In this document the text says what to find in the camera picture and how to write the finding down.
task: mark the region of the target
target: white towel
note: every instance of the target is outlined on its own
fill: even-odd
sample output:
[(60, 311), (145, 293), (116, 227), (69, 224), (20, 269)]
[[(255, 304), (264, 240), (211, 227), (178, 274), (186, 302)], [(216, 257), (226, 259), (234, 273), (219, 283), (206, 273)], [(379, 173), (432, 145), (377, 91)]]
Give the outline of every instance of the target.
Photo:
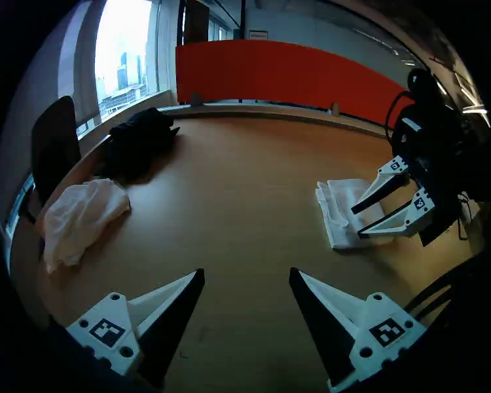
[(98, 179), (72, 185), (44, 217), (46, 269), (76, 265), (105, 226), (130, 209), (129, 196), (112, 180)]
[(323, 220), (332, 248), (363, 248), (385, 244), (392, 237), (360, 239), (358, 230), (384, 217), (380, 203), (353, 214), (351, 208), (358, 202), (369, 183), (362, 179), (328, 180), (317, 182), (316, 198), (322, 209)]

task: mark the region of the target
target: black bag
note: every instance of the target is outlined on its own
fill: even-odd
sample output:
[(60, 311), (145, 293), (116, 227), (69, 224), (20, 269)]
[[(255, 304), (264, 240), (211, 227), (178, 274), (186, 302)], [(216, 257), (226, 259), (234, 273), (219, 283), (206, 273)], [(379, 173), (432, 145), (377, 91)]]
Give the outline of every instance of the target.
[(99, 176), (127, 182), (145, 175), (154, 157), (168, 152), (179, 127), (171, 129), (173, 119), (157, 110), (136, 113), (127, 122), (113, 127), (105, 147)]

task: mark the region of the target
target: sky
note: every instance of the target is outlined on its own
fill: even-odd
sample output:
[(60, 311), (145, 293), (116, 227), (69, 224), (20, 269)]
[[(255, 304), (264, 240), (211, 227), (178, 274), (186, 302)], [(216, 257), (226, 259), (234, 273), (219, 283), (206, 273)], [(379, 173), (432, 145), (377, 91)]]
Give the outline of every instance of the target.
[(148, 0), (107, 0), (95, 53), (95, 74), (104, 78), (107, 94), (118, 88), (117, 69), (122, 53), (139, 54), (144, 59), (150, 11)]

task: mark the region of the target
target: red partition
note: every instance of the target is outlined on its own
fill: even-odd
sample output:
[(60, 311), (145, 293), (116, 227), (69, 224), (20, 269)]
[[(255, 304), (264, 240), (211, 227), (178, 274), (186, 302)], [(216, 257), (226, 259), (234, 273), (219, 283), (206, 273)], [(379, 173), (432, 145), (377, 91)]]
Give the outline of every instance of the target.
[[(177, 94), (189, 102), (245, 99), (330, 108), (384, 124), (393, 99), (404, 88), (353, 60), (277, 41), (231, 40), (176, 48)], [(395, 124), (397, 104), (390, 124)]]

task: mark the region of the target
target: chair backrest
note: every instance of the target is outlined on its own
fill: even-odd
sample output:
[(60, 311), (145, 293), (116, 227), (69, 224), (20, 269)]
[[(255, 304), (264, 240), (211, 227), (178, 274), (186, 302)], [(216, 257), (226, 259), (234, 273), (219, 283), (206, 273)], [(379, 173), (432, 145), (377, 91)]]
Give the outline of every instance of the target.
[(31, 168), (42, 206), (80, 161), (73, 99), (64, 96), (38, 118), (31, 133)]

